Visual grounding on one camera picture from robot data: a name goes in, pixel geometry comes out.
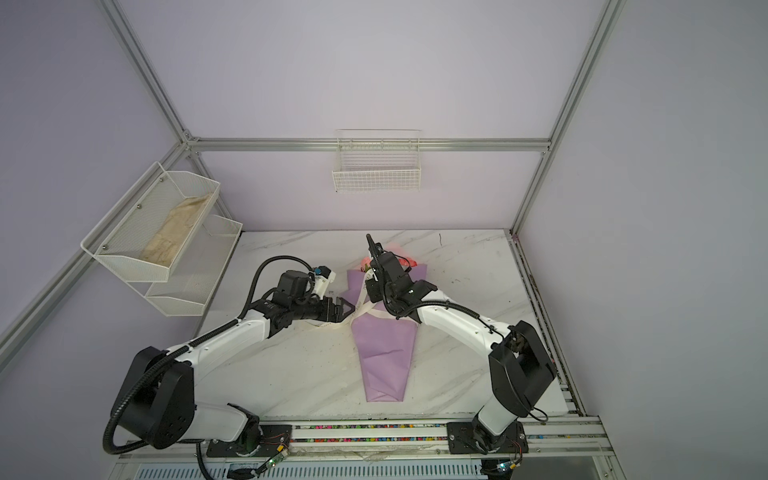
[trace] gray marble vein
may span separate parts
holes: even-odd
[[[427,264],[427,280],[453,300],[507,323],[536,329],[528,297],[503,230],[400,230],[370,232]],[[294,255],[337,272],[331,294],[347,290],[346,271],[368,256],[366,232],[244,233],[211,304],[202,331],[240,311],[251,278],[266,258]],[[270,264],[256,295],[274,286],[290,261]],[[420,326],[403,402],[367,402],[357,350],[348,326],[296,322],[243,352],[202,379],[200,401],[236,403],[265,419],[466,418],[490,398],[488,360],[440,330]],[[538,407],[567,412],[559,386]]]

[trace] black mounting plate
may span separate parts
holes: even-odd
[[[277,447],[280,446],[280,439],[283,439],[284,444],[290,446],[290,435],[293,431],[292,425],[261,425],[260,427],[262,436],[264,437],[264,442],[273,443],[274,445],[261,443],[259,448],[254,452],[253,455],[251,455],[252,457],[272,457],[273,455],[276,455]],[[239,457],[237,453],[232,451],[232,446],[232,442],[208,442],[208,451],[206,456],[208,458]]]
[[[475,440],[472,438],[472,422],[449,422],[446,426],[448,430],[448,451],[454,454],[462,453],[480,453],[475,447]],[[515,453],[519,452],[518,446],[512,442],[520,444],[523,453],[528,453],[528,440],[525,438],[523,425],[520,422],[512,422],[502,433],[505,437],[504,443],[495,452],[497,453]]]

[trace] beige cloth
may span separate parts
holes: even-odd
[[[170,266],[209,198],[210,194],[187,198],[171,209],[163,226],[141,252],[140,258],[157,265]]]

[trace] white wire basket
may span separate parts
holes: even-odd
[[[209,214],[201,223],[203,227],[170,279],[152,283],[144,293],[144,298],[165,316],[203,315],[243,227],[242,223],[215,214]]]
[[[420,131],[344,130],[337,133],[339,146],[333,169],[337,192],[418,190],[421,187]]]
[[[216,203],[220,184],[187,171],[165,171],[147,189],[131,211],[106,237],[96,251],[81,247],[124,282],[167,282]],[[144,249],[162,228],[170,211],[186,198],[207,197],[197,219],[186,233],[169,264],[142,260]]]

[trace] robotic arm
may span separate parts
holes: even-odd
[[[435,285],[413,282],[394,253],[384,251],[368,235],[372,270],[366,290],[372,302],[383,301],[397,318],[439,328],[487,356],[493,396],[472,421],[470,449],[498,451],[510,435],[515,438],[518,417],[527,416],[556,378],[552,361],[532,326],[494,321],[453,303]],[[288,270],[260,299],[253,291],[261,270],[274,260],[296,260],[308,273]],[[216,406],[194,399],[194,386],[233,355],[270,338],[297,319],[342,322],[354,310],[344,299],[326,297],[336,274],[325,266],[312,269],[295,257],[273,257],[257,271],[249,298],[238,318],[188,343],[160,351],[148,347],[131,364],[104,431],[104,450],[114,455],[145,445],[164,449],[175,442],[217,439],[231,442],[231,451],[252,455],[262,439],[259,417],[232,403]],[[141,440],[118,447],[117,425]]]

